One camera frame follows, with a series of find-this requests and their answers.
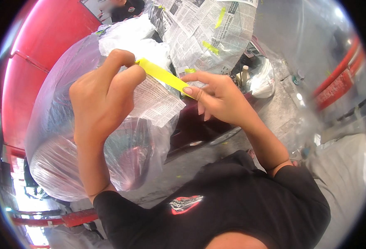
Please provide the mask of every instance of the headlight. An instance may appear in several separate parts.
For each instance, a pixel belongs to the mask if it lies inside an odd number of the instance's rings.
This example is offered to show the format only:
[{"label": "headlight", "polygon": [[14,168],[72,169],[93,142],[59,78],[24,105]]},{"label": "headlight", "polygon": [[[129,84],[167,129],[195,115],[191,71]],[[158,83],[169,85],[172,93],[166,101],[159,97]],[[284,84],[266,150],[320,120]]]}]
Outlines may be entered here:
[{"label": "headlight", "polygon": [[252,91],[252,96],[256,98],[268,98],[275,91],[274,71],[271,63],[266,57],[259,57],[261,65],[252,70],[254,75],[244,86],[246,92]]}]

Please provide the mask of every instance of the t-shirt logo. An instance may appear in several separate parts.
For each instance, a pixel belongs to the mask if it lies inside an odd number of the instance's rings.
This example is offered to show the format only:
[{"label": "t-shirt logo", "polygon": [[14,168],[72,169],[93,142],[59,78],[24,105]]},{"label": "t-shirt logo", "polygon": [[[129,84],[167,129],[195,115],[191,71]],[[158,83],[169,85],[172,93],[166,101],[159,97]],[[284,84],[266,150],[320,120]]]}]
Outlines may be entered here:
[{"label": "t-shirt logo", "polygon": [[194,195],[192,197],[177,197],[173,201],[169,203],[172,207],[172,214],[184,214],[189,211],[191,208],[195,207],[203,200],[202,195]]}]

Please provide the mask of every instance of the wrist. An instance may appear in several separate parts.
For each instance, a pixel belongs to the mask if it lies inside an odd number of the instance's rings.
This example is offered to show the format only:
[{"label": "wrist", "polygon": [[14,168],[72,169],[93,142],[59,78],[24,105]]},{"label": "wrist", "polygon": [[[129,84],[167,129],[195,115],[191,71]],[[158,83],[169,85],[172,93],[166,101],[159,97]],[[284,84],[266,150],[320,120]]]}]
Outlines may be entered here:
[{"label": "wrist", "polygon": [[78,153],[103,153],[105,142],[94,139],[78,139],[75,142]]}]

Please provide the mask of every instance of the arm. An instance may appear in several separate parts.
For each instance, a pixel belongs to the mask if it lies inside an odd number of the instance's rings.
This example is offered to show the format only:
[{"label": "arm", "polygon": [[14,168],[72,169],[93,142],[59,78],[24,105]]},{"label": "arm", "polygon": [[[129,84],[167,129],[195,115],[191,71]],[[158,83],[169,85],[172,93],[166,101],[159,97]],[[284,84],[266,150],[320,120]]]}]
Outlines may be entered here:
[{"label": "arm", "polygon": [[230,77],[196,72],[181,80],[207,84],[203,88],[185,87],[183,91],[198,101],[198,114],[204,114],[204,121],[213,115],[221,121],[240,126],[268,174],[274,177],[279,169],[292,165],[285,146],[261,121]]},{"label": "arm", "polygon": [[[132,53],[114,49],[101,67],[70,87],[79,175],[91,202],[103,191],[116,191],[103,149],[107,137],[133,110],[133,91],[146,79],[143,68],[134,62]],[[117,74],[121,66],[128,69]]]}]

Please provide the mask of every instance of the red wall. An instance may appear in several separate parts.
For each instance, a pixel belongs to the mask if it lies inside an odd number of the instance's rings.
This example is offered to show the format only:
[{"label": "red wall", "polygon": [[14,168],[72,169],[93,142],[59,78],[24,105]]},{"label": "red wall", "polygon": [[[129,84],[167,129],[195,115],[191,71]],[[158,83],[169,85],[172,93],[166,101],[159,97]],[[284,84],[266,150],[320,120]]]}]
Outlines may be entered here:
[{"label": "red wall", "polygon": [[78,0],[36,3],[17,35],[6,70],[2,97],[6,153],[13,154],[14,147],[23,152],[31,111],[48,71],[71,45],[100,24]]}]

